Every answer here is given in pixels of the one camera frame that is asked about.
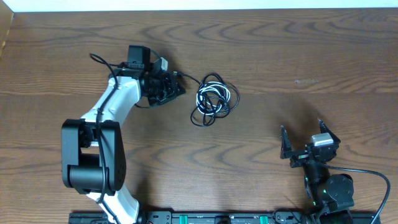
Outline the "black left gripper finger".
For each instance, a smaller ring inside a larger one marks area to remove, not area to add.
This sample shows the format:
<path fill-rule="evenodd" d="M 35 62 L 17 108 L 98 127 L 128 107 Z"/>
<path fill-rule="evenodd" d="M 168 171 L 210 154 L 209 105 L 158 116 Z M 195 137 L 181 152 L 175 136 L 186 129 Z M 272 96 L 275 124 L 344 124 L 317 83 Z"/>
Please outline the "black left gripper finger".
<path fill-rule="evenodd" d="M 186 93 L 186 90 L 184 89 L 184 87 L 181 86 L 181 84 L 179 84 L 176 75 L 170 76 L 170 83 L 171 83 L 171 87 L 172 87 L 174 95 L 182 95 L 182 94 Z"/>
<path fill-rule="evenodd" d="M 174 99 L 176 99 L 178 96 L 182 95 L 183 92 L 173 92 L 170 94 L 165 94 L 165 95 L 155 95 L 155 94 L 148 94 L 147 99 L 149 102 L 150 107 L 156 107 L 160 105 L 164 105 Z"/>

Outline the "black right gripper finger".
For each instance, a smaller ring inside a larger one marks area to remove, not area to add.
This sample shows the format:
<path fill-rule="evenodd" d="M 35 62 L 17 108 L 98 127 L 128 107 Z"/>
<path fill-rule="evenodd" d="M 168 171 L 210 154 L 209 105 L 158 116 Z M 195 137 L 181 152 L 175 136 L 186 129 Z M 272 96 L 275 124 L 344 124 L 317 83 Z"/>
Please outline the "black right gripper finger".
<path fill-rule="evenodd" d="M 325 124 L 324 121 L 322 120 L 318 120 L 318 125 L 320 128 L 321 133 L 329 133 L 333 140 L 334 140 L 334 144 L 340 144 L 341 140 L 327 127 L 327 125 Z"/>
<path fill-rule="evenodd" d="M 289 159 L 292 157 L 293 148 L 288 138 L 287 131 L 283 125 L 280 126 L 280 137 L 281 137 L 281 149 L 280 158 Z"/>

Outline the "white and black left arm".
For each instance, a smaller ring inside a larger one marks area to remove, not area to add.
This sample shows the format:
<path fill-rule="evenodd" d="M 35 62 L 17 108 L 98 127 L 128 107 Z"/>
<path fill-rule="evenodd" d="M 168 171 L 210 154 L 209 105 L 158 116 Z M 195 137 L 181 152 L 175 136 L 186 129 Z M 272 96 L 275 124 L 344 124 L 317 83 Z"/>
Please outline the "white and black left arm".
<path fill-rule="evenodd" d="M 94 200 L 99 213 L 69 215 L 69 223 L 149 223 L 124 181 L 126 156 L 121 134 L 131 109 L 146 97 L 150 107 L 168 103 L 185 93 L 168 62 L 142 45 L 130 45 L 127 60 L 110 64 L 99 55 L 94 61 L 110 70 L 108 87 L 98 102 L 79 119 L 62 125 L 62 180 L 66 187 Z"/>

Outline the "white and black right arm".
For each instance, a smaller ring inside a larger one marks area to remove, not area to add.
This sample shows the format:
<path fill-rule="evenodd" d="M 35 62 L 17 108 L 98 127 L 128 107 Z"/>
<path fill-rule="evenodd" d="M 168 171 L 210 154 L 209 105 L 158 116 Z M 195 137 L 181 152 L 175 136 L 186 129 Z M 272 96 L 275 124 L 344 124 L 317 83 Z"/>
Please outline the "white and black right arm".
<path fill-rule="evenodd" d="M 301 217 L 302 223 L 353 223 L 349 209 L 354 206 L 353 180 L 347 174 L 330 174 L 327 162 L 336 157 L 341 140 L 318 121 L 320 133 L 299 151 L 293 149 L 287 130 L 280 127 L 280 158 L 289 159 L 291 168 L 301 167 L 304 185 L 314 206 Z"/>

